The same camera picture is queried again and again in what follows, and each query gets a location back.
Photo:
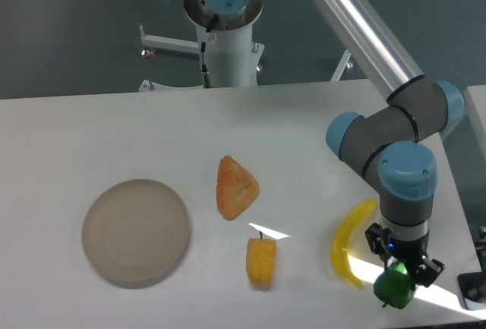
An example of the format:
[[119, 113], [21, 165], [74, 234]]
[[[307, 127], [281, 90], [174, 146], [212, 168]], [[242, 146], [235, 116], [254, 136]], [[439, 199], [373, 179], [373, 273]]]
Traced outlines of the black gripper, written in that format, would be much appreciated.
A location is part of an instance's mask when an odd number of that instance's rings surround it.
[[418, 286], [430, 287], [446, 268], [443, 262], [428, 257], [429, 232], [417, 239], [402, 239], [388, 226], [372, 223], [364, 234], [369, 249], [380, 258], [384, 268], [395, 258], [411, 270], [412, 291]]

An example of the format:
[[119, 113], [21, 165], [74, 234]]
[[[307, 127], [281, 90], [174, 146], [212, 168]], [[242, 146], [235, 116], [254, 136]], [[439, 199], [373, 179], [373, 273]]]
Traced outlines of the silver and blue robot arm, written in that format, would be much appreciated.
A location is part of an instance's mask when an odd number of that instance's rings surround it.
[[[195, 52], [205, 88], [254, 86], [260, 45], [251, 32], [264, 0], [183, 1], [197, 42], [166, 40], [165, 48]], [[371, 251], [402, 263], [413, 286], [428, 287], [444, 265], [427, 253], [437, 164], [422, 142], [459, 120], [462, 95], [429, 81], [367, 0], [310, 1], [387, 102], [369, 117], [338, 115], [327, 145], [379, 194], [380, 222], [366, 231]]]

